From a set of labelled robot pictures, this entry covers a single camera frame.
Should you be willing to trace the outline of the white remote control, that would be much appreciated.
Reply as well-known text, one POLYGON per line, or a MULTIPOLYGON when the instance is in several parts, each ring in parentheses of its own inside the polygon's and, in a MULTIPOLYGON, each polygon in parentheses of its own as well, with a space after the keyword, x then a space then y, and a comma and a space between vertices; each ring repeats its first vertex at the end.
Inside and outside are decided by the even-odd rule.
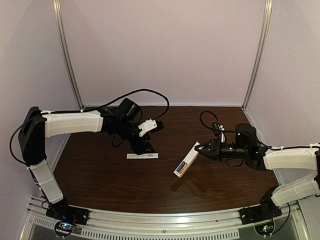
POLYGON ((175 170, 173 171, 173 173, 178 177, 181 178, 186 171, 189 169, 189 167, 193 164, 193 162, 195 161, 195 159, 197 158, 197 156, 199 155, 199 152, 196 151, 194 149, 195 145, 198 143, 198 141, 193 145, 193 147, 190 149, 190 151, 186 154, 186 156, 183 158, 183 160, 178 164, 178 166, 182 163, 182 162, 186 162, 187 163, 187 167, 184 169, 182 174, 179 174, 178 172, 176 172, 177 167, 175 168, 175 170))

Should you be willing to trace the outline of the orange battery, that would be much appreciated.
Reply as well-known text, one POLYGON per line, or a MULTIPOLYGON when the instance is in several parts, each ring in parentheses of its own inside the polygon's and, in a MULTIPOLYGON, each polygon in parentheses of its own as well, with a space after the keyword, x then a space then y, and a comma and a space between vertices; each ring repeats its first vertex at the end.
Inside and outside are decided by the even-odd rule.
POLYGON ((184 170, 185 170, 185 168, 186 168, 187 166, 188 166, 188 164, 185 163, 178 173, 181 175, 181 174, 184 172, 184 170))

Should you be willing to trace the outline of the blue battery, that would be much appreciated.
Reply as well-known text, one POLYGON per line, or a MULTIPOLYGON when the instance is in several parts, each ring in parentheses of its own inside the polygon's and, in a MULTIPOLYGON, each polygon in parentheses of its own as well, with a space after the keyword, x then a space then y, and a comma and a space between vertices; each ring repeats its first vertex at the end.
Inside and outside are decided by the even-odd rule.
POLYGON ((180 163, 180 165, 179 165, 179 166, 177 167, 177 169, 176 169, 176 172, 177 172, 177 173, 179 173, 180 169, 183 167, 183 165, 184 165, 185 163, 186 163, 185 161, 183 161, 183 162, 180 163))

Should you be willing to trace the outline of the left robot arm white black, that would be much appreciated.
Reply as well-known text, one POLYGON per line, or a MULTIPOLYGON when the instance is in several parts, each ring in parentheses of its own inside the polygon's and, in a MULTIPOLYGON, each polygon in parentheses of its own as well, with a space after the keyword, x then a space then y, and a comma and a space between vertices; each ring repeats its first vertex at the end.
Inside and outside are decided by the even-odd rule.
POLYGON ((150 132, 161 130, 161 121, 147 119, 133 122, 141 108, 125 98, 119 106, 99 107, 91 111, 50 112, 38 107, 29 109, 18 134, 22 159, 44 193, 48 211, 61 222, 70 222, 76 211, 70 207, 50 169, 45 151, 45 140, 54 136, 74 133, 107 133, 128 141, 131 150, 137 154, 154 153, 149 143, 150 132))

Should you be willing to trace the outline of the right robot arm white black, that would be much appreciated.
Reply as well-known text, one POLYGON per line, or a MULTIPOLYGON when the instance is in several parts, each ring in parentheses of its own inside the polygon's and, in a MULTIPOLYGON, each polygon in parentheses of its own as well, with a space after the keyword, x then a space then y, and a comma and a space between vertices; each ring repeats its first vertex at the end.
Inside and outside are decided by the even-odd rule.
POLYGON ((210 128, 215 135, 195 146, 199 154, 214 160, 240 159, 256 171, 275 169, 307 169, 311 174, 288 184, 270 188, 252 210, 240 211, 243 223, 266 221, 281 215, 280 206, 292 201, 320 195, 320 145, 311 143, 303 146, 278 147, 265 145, 257 138, 257 130, 248 123, 236 125, 234 142, 222 141, 224 130, 216 122, 210 128))

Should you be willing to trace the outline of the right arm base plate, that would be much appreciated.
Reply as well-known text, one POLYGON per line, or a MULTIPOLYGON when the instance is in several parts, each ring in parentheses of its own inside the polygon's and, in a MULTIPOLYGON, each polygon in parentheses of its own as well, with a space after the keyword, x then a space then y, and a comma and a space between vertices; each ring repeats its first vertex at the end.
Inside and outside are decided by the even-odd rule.
POLYGON ((269 207, 265 204, 245 206, 241 208, 238 213, 242 225, 271 220, 274 217, 282 215, 282 211, 279 207, 269 207))

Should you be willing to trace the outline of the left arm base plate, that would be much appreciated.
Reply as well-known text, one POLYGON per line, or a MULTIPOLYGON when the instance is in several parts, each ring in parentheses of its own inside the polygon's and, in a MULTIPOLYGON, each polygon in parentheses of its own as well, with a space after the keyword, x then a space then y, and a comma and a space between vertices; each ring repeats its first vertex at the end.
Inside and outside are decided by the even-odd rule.
POLYGON ((89 210, 69 205, 50 204, 46 216, 69 224, 85 226, 88 221, 89 210))

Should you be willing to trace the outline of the front aluminium rail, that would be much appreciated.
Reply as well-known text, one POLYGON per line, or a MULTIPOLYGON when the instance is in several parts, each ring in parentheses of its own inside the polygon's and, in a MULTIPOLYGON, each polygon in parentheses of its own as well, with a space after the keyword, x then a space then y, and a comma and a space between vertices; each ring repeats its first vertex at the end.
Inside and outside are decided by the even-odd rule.
POLYGON ((127 213, 89 209, 86 225, 76 224, 66 240, 309 240, 298 202, 282 215, 244 224, 241 208, 174 214, 127 213))

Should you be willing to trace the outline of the right aluminium frame post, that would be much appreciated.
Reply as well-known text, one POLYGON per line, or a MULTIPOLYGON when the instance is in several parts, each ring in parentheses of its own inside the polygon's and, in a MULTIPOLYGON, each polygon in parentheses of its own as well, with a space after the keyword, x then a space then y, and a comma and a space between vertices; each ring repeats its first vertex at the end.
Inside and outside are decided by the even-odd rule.
POLYGON ((264 53, 268 35, 269 35, 272 12, 273 12, 273 1, 266 0, 264 5, 264 10, 263 10, 263 15, 262 15, 262 24, 261 24, 260 34, 259 34, 258 46, 257 46, 255 58, 254 58, 253 68, 250 75, 245 98, 242 104, 242 109, 244 111, 248 108, 251 96, 253 94, 254 86, 259 74, 259 69, 263 59, 263 53, 264 53))

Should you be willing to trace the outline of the aluminium frame post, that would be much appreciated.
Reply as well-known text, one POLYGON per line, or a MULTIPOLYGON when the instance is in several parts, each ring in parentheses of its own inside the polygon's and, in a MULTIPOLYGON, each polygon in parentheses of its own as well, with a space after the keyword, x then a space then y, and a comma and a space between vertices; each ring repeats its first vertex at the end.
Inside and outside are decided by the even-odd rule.
POLYGON ((263 10, 263 15, 262 15, 262 24, 261 24, 260 34, 259 34, 258 46, 257 46, 255 58, 254 58, 253 68, 250 75, 245 98, 242 104, 242 109, 244 111, 248 108, 251 96, 253 94, 254 86, 259 74, 259 69, 263 59, 263 53, 264 53, 268 35, 269 35, 272 12, 273 12, 273 1, 266 0, 264 5, 264 10, 263 10))
POLYGON ((67 36, 66 36, 65 27, 64 27, 63 14, 62 14, 62 8, 61 8, 61 1, 53 0, 52 3, 53 3, 54 16, 57 24, 58 37, 60 40, 60 46, 62 50, 62 55, 63 55, 68 79, 71 85, 73 95, 75 97, 77 107, 79 109, 83 109, 84 104, 83 104, 80 91, 76 82, 76 77, 75 77, 71 56, 68 48, 67 36))

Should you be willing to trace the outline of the left aluminium frame post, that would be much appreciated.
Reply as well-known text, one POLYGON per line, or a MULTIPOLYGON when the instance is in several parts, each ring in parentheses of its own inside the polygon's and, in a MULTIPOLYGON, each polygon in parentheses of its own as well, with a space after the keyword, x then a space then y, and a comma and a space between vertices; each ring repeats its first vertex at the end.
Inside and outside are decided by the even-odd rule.
POLYGON ((63 55, 68 79, 71 85, 73 95, 75 97, 77 107, 79 109, 83 109, 84 104, 83 104, 80 91, 76 82, 76 77, 75 77, 71 56, 68 48, 67 36, 66 36, 65 27, 64 27, 63 14, 62 14, 62 8, 61 8, 61 1, 53 0, 52 3, 53 3, 54 16, 57 24, 58 37, 60 40, 60 46, 62 50, 62 55, 63 55))

